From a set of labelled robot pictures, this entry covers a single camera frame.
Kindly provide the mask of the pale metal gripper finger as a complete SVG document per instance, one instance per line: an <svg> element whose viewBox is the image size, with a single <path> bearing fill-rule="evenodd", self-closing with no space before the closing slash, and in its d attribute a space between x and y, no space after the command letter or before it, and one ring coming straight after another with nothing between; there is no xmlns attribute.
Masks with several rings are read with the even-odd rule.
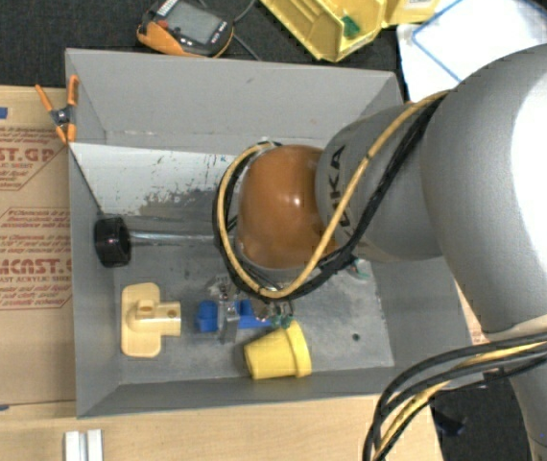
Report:
<svg viewBox="0 0 547 461"><path fill-rule="evenodd" d="M207 284L207 291L210 297L217 301L226 303L230 296L230 279L227 276L215 276Z"/></svg>
<svg viewBox="0 0 547 461"><path fill-rule="evenodd" d="M222 303L219 310L218 339L221 344L234 343L241 315L235 301Z"/></svg>

